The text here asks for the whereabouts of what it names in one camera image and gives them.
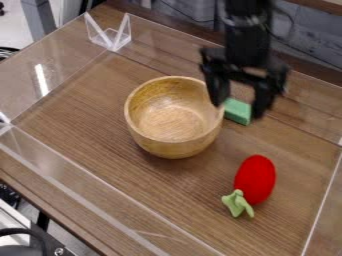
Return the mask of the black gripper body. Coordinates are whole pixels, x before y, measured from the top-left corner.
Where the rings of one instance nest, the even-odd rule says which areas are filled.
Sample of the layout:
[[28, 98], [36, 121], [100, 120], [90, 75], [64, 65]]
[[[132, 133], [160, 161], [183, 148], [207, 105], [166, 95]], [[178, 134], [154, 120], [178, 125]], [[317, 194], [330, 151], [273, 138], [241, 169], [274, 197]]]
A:
[[270, 53], [270, 19], [225, 19], [225, 47], [199, 50], [203, 68], [229, 73], [230, 82], [241, 82], [253, 89], [258, 82], [270, 83], [282, 94], [289, 66]]

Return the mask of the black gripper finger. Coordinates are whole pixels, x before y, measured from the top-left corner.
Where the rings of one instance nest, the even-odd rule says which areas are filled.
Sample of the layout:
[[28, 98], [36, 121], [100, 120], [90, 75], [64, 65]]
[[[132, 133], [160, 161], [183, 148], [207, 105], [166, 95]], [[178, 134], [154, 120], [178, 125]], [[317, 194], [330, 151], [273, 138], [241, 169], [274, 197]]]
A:
[[271, 108], [278, 91], [266, 81], [258, 82], [254, 89], [253, 118], [259, 119], [263, 117], [266, 110]]
[[227, 72], [202, 69], [211, 103], [219, 107], [230, 97], [230, 76]]

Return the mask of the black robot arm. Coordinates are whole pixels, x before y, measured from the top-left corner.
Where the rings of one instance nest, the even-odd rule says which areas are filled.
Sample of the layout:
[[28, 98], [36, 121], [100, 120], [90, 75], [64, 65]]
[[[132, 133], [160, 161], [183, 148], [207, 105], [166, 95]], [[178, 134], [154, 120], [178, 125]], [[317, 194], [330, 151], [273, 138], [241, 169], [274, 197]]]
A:
[[199, 50], [211, 104], [221, 107], [231, 96], [231, 82], [254, 90], [247, 120], [261, 119], [285, 93], [289, 65], [271, 53], [273, 0], [218, 0], [225, 26], [225, 47]]

